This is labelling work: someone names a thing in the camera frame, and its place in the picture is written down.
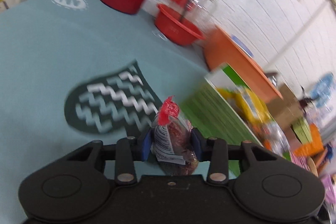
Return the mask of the dark red date packet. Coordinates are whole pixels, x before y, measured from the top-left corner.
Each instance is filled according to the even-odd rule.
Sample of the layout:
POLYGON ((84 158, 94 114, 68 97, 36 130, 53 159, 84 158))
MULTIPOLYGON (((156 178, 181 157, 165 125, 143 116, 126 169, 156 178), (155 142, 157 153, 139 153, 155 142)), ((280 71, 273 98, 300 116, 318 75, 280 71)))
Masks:
POLYGON ((163 172, 169 176, 188 176, 198 167, 198 159, 190 143, 190 122, 168 97, 152 122, 154 153, 163 172))

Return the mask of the orange clear bun packet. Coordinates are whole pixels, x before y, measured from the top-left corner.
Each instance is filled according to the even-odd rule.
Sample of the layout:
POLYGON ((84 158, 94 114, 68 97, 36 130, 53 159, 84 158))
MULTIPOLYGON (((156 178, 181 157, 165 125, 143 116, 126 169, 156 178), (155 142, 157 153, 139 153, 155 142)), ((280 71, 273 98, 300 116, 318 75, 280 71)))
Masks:
POLYGON ((275 121, 269 121, 261 127, 262 145, 273 153, 282 156, 290 148, 288 140, 275 121))

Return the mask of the yellow snack bag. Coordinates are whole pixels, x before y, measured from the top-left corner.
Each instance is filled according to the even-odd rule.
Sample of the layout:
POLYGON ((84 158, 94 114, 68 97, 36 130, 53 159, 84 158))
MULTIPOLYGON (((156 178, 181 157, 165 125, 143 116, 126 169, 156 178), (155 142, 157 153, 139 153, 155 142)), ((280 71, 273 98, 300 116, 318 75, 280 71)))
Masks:
POLYGON ((263 126, 273 120, 268 108, 252 90, 245 86, 216 88, 217 92, 238 111, 242 119, 251 126, 263 126))

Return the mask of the green cardboard snack box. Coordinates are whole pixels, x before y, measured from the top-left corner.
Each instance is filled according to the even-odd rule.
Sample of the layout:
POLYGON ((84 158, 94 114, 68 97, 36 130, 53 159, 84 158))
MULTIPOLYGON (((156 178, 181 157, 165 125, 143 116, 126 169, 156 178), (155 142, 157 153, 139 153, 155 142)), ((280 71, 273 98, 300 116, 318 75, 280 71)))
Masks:
MULTIPOLYGON (((207 74, 202 83, 179 106, 185 117, 206 138, 217 137, 234 145, 251 141, 264 147, 261 139, 262 126, 251 126, 245 122, 231 103, 216 90, 236 86, 249 88, 230 65, 223 64, 207 74)), ((282 157, 289 159, 289 150, 282 157)))

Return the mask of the large brown cardboard box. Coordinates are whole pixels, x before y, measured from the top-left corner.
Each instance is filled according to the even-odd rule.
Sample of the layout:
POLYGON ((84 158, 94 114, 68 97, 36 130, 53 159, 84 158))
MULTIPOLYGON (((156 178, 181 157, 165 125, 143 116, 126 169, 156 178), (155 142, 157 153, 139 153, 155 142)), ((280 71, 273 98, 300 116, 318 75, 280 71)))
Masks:
POLYGON ((303 111, 297 97, 286 84, 279 87, 282 98, 277 97, 266 104, 272 118, 282 130, 290 128, 295 121, 303 117, 303 111))

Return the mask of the green small box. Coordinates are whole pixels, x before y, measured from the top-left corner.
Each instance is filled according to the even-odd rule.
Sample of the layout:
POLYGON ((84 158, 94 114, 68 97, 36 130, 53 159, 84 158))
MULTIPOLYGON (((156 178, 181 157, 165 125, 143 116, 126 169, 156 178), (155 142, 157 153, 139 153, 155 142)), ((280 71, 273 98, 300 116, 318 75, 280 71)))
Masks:
POLYGON ((292 125, 292 130, 295 133, 297 139, 302 144, 311 143, 313 141, 313 137, 311 135, 310 126, 307 120, 302 117, 296 120, 292 125))

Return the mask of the orange plastic bag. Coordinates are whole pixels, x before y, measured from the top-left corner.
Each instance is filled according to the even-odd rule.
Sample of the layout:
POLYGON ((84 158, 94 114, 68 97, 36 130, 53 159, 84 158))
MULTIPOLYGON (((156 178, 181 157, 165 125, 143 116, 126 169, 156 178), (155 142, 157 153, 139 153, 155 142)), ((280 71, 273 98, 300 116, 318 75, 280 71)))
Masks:
POLYGON ((313 123, 311 123, 309 127, 310 127, 312 142, 303 144, 298 149, 295 149, 293 154, 296 156, 299 156, 299 157, 314 156, 324 151, 324 146, 322 143, 322 139, 321 139, 321 135, 319 133, 318 127, 313 123))

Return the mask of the orange plastic basket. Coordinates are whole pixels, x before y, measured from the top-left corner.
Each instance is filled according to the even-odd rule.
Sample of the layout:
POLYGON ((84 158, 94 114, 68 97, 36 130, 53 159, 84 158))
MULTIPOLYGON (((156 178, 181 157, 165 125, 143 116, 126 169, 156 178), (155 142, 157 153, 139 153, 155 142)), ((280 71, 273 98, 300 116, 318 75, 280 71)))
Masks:
POLYGON ((203 53, 211 71, 224 63, 230 65, 259 98, 268 103, 282 98, 281 93, 268 80, 262 68, 249 57, 219 26, 215 26, 206 39, 203 53))

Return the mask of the blue paper fan decoration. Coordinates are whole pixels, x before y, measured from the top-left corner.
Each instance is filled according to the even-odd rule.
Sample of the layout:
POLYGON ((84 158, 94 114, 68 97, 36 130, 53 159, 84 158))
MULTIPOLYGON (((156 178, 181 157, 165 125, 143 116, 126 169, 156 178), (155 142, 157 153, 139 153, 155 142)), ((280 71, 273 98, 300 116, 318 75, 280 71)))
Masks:
POLYGON ((329 72, 314 84, 309 95, 313 99, 314 105, 321 108, 327 105, 333 91, 335 91, 335 77, 333 73, 329 72))

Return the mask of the blue lidded bowl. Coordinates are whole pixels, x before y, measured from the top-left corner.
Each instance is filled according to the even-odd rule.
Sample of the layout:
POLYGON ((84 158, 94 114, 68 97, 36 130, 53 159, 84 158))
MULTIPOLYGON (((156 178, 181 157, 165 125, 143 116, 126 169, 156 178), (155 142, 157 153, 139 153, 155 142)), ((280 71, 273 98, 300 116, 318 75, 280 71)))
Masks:
POLYGON ((232 35, 231 39, 233 42, 239 46, 250 58, 253 58, 253 53, 250 51, 250 49, 236 36, 232 35))

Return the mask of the red plastic basin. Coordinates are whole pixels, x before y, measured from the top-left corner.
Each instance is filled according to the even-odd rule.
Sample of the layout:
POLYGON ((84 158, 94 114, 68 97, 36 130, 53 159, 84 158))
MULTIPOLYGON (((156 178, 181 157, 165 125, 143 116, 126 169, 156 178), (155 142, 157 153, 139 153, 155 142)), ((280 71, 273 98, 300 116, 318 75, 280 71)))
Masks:
POLYGON ((155 19, 155 26, 170 41, 180 46, 189 46, 197 40, 204 40, 201 30, 187 19, 179 21, 180 14, 164 4, 157 5, 159 12, 155 19))

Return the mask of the clear glass pitcher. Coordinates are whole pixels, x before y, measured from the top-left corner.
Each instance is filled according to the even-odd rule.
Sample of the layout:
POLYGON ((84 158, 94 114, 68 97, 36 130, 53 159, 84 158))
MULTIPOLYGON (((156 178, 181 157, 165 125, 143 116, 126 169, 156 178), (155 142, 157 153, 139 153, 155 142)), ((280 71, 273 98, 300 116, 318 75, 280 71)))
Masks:
POLYGON ((187 0, 183 6, 180 21, 189 20, 206 32, 213 25, 211 21, 217 6, 218 0, 187 0))

